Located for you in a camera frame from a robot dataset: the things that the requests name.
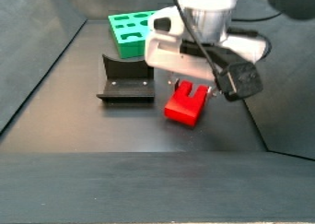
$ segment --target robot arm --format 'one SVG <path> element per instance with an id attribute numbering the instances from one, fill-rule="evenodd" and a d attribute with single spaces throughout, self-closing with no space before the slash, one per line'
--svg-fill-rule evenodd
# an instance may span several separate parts
<path id="1" fill-rule="evenodd" d="M 178 8 L 169 7 L 151 17 L 146 47 L 149 65 L 214 80 L 229 100 L 243 99 L 262 91 L 261 76 L 254 64 L 263 57 L 267 47 L 258 33 L 229 31 L 237 1 L 179 0 Z M 307 4 L 311 10 L 302 12 L 303 8 L 295 7 L 297 4 L 306 6 L 305 0 L 263 1 L 270 2 L 290 17 L 315 17 L 315 2 Z M 191 31 L 187 31 L 183 19 Z"/>

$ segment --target red block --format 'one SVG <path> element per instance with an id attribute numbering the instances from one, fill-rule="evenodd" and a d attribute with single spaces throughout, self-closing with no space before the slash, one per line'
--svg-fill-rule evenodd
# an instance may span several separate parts
<path id="1" fill-rule="evenodd" d="M 166 105 L 165 115 L 183 124 L 195 126 L 205 106 L 209 87 L 199 86 L 193 97 L 190 97 L 191 91 L 193 82 L 185 80 Z"/>

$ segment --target black object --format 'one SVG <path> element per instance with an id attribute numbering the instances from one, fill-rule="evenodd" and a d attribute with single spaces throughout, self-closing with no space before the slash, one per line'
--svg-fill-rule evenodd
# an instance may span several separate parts
<path id="1" fill-rule="evenodd" d="M 103 56 L 107 81 L 103 94 L 97 96 L 106 102 L 151 102 L 155 97 L 154 68 L 145 60 L 118 61 Z"/>
<path id="2" fill-rule="evenodd" d="M 203 47 L 213 61 L 221 67 L 215 80 L 226 98 L 239 100 L 259 93 L 263 86 L 255 65 L 231 49 L 211 45 Z M 182 53 L 199 57 L 205 56 L 197 44 L 190 41 L 182 43 Z"/>
<path id="3" fill-rule="evenodd" d="M 170 32 L 171 30 L 171 19 L 170 18 L 157 18 L 154 20 L 154 28 Z"/>
<path id="4" fill-rule="evenodd" d="M 269 0 L 271 6 L 294 19 L 315 18 L 315 0 Z"/>

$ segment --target green block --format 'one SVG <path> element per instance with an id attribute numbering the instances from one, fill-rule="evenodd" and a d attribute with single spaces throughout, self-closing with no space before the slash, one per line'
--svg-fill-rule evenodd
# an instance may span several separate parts
<path id="1" fill-rule="evenodd" d="M 149 18 L 155 11 L 109 16 L 121 58 L 145 55 Z"/>

